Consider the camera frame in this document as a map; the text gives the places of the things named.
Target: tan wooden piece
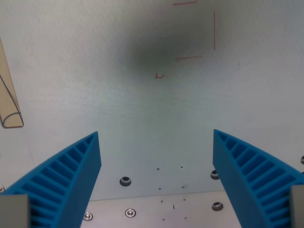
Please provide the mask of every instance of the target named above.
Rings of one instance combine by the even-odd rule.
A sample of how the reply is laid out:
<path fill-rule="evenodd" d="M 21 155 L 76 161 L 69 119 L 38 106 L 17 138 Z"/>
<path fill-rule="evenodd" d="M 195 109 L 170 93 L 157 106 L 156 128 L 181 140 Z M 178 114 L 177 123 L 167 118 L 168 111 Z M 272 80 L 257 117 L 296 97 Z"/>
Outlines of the tan wooden piece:
<path fill-rule="evenodd" d="M 0 120 L 4 128 L 23 127 L 14 85 L 0 39 Z"/>

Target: gray block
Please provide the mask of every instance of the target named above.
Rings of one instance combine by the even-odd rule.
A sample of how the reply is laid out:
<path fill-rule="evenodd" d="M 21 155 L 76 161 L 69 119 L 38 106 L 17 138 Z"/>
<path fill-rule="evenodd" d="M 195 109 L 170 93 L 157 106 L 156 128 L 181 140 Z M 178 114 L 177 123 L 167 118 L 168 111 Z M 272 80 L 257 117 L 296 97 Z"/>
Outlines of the gray block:
<path fill-rule="evenodd" d="M 27 195 L 0 196 L 0 227 L 30 228 Z"/>
<path fill-rule="evenodd" d="M 304 228 L 304 185 L 294 185 L 290 189 L 290 217 L 292 228 Z"/>

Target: metal base plate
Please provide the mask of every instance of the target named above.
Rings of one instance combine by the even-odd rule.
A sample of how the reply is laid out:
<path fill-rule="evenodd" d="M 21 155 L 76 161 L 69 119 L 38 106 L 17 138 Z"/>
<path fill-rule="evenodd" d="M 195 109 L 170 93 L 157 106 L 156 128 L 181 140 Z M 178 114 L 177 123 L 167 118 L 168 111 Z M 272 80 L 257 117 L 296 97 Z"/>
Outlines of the metal base plate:
<path fill-rule="evenodd" d="M 223 210 L 212 210 L 215 202 L 221 202 Z M 125 216 L 126 209 L 136 210 L 136 216 Z M 89 202 L 87 211 L 93 219 L 83 221 L 81 228 L 241 228 L 223 191 L 97 200 Z"/>
<path fill-rule="evenodd" d="M 303 171 L 304 2 L 176 2 L 0 2 L 24 120 L 0 128 L 1 185 L 94 131 L 93 200 L 223 190 L 213 129 Z"/>

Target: red handwritten mark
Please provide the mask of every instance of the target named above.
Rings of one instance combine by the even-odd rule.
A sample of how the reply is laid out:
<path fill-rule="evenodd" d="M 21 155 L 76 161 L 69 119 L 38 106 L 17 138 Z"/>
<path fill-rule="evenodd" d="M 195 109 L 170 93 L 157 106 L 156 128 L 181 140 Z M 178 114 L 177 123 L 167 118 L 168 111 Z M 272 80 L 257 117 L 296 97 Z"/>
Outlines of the red handwritten mark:
<path fill-rule="evenodd" d="M 159 78 L 159 79 L 162 79 L 162 78 L 164 78 L 164 77 L 165 77 L 165 74 L 162 74 L 161 77 L 158 77 L 158 76 L 157 76 L 157 73 L 156 73 L 155 79 L 158 79 L 158 78 Z"/>
<path fill-rule="evenodd" d="M 179 57 L 179 58 L 176 58 L 176 60 L 180 61 L 180 60 L 192 59 L 192 58 L 203 58 L 203 56 Z"/>
<path fill-rule="evenodd" d="M 174 3 L 173 6 L 189 5 L 189 4 L 195 4 L 195 3 L 198 3 L 198 1 L 189 1 L 189 2 L 182 2 L 182 3 Z"/>
<path fill-rule="evenodd" d="M 215 50 L 215 11 L 213 11 L 213 41 L 214 41 L 214 50 Z"/>

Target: screw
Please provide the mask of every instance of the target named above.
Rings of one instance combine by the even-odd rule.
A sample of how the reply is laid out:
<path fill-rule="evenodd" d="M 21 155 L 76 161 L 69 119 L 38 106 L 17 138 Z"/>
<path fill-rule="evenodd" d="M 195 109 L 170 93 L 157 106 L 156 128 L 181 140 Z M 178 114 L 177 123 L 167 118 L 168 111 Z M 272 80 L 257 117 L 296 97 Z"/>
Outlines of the screw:
<path fill-rule="evenodd" d="M 90 212 L 85 212 L 84 220 L 91 221 L 93 219 L 93 215 Z"/>
<path fill-rule="evenodd" d="M 132 208 L 129 208 L 124 213 L 126 217 L 133 218 L 136 215 L 136 211 Z"/>
<path fill-rule="evenodd" d="M 3 193 L 4 191 L 5 191 L 5 188 L 2 185 L 0 185 L 0 193 Z"/>

